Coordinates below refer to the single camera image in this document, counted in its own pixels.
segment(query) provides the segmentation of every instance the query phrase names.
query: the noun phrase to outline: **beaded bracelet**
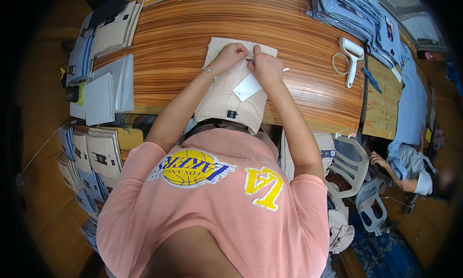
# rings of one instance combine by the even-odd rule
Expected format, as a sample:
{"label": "beaded bracelet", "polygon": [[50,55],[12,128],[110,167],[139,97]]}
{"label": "beaded bracelet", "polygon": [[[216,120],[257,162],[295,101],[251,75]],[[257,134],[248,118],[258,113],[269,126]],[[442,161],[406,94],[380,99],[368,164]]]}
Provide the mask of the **beaded bracelet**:
{"label": "beaded bracelet", "polygon": [[[205,67],[205,66],[203,66],[202,69],[203,69],[203,70],[206,70],[206,69],[207,69],[207,72],[212,72],[211,69],[208,69],[208,68]],[[213,80],[212,82],[214,83],[214,82],[216,81],[216,79],[217,79],[217,76],[214,75],[214,80]]]}

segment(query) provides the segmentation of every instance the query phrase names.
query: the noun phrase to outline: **white cable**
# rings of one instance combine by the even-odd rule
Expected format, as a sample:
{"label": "white cable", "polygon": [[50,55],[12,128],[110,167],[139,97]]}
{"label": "white cable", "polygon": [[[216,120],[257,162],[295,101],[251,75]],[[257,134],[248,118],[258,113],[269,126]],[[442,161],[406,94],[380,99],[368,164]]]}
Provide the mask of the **white cable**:
{"label": "white cable", "polygon": [[77,123],[77,120],[73,120],[71,121],[70,123],[67,123],[65,125],[62,125],[60,126],[54,133],[51,134],[51,136],[49,137],[49,139],[43,144],[43,146],[37,151],[37,153],[35,153],[35,155],[32,157],[32,159],[27,163],[26,167],[24,168],[24,170],[22,171],[21,175],[24,174],[24,172],[26,171],[27,167],[31,164],[31,162],[34,160],[34,158],[36,157],[36,155],[42,150],[42,148],[47,144],[47,142],[49,142],[49,140],[55,135],[55,133],[57,131],[59,131],[63,126],[66,126],[66,125],[69,125],[69,124],[76,124]]}
{"label": "white cable", "polygon": [[404,203],[402,203],[402,202],[399,202],[399,201],[397,201],[397,200],[396,200],[396,199],[394,199],[394,198],[391,198],[391,197],[384,197],[384,198],[385,198],[385,199],[391,199],[391,200],[394,200],[394,201],[396,201],[397,203],[401,203],[402,205],[404,205],[404,206],[408,207],[408,205],[406,205],[406,204],[404,204]]}
{"label": "white cable", "polygon": [[[396,201],[397,203],[401,203],[402,205],[408,207],[408,205],[406,205],[406,204],[404,204],[404,203],[402,203],[402,202],[399,202],[399,201],[397,201],[396,199],[391,198],[391,197],[382,197],[381,199],[391,199],[391,200]],[[377,200],[374,201],[373,205],[371,206],[372,208],[374,207],[374,205],[376,204],[376,202],[377,202]]]}

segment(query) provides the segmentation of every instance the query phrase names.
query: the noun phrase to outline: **white chair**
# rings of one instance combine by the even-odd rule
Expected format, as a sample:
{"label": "white chair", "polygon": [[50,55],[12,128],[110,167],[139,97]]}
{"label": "white chair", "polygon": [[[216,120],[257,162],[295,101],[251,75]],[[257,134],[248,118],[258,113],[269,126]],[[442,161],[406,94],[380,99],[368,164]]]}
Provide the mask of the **white chair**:
{"label": "white chair", "polygon": [[[376,177],[369,182],[365,182],[358,191],[355,197],[355,206],[357,207],[358,214],[362,219],[363,226],[365,229],[376,235],[382,235],[383,232],[383,224],[388,216],[386,208],[381,201],[381,198],[378,194],[378,189],[381,184],[381,179]],[[377,218],[373,212],[373,206],[375,203],[381,207],[382,216]],[[371,224],[367,225],[364,218],[362,217],[362,212],[365,213],[368,218],[371,220]]]}
{"label": "white chair", "polygon": [[[340,142],[347,142],[353,145],[356,151],[360,154],[362,161],[353,161],[351,159],[346,158],[343,154],[336,152],[336,155],[333,159],[333,164],[330,165],[328,168],[333,170],[333,172],[341,175],[352,186],[352,188],[350,190],[339,192],[338,190],[333,188],[333,186],[326,179],[324,179],[323,182],[327,186],[330,194],[332,194],[335,199],[342,199],[355,196],[359,191],[360,187],[362,186],[368,171],[368,155],[362,148],[362,146],[355,139],[347,138],[345,136],[339,136],[338,138],[335,138],[334,135],[332,136],[335,140],[338,140]],[[356,167],[356,170],[343,163],[340,159],[343,160],[345,163]]]}

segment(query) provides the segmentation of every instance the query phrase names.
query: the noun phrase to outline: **yellow basketball graphic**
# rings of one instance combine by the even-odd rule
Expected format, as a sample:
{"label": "yellow basketball graphic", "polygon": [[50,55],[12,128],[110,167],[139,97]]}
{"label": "yellow basketball graphic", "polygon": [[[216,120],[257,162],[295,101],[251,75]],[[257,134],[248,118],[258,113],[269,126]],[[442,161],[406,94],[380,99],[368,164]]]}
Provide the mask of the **yellow basketball graphic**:
{"label": "yellow basketball graphic", "polygon": [[153,170],[148,180],[163,177],[164,180],[179,188],[194,188],[206,183],[214,184],[236,165],[220,162],[212,154],[197,150],[184,149],[166,156]]}

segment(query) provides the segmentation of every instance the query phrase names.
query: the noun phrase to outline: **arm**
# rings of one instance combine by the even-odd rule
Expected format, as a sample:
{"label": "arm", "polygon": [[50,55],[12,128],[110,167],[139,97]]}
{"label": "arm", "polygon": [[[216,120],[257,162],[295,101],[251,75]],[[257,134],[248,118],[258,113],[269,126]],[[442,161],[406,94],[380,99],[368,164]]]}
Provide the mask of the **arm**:
{"label": "arm", "polygon": [[223,47],[207,67],[211,72],[201,71],[175,96],[154,121],[145,141],[158,144],[168,153],[177,143],[195,109],[211,86],[214,76],[229,70],[247,55],[248,50],[243,44],[232,43]]}
{"label": "arm", "polygon": [[259,45],[254,46],[253,51],[255,64],[248,62],[248,68],[269,96],[280,117],[294,162],[294,176],[308,173],[323,179],[320,149],[307,122],[283,83],[281,60],[263,54]]}
{"label": "arm", "polygon": [[388,171],[388,174],[391,176],[392,180],[397,184],[397,186],[403,190],[404,192],[413,193],[416,191],[416,187],[418,185],[417,179],[408,179],[405,178],[400,180],[395,172],[392,170],[391,164],[389,164],[385,159],[383,159],[379,154],[376,152],[371,152],[370,162],[372,165],[378,164]]}

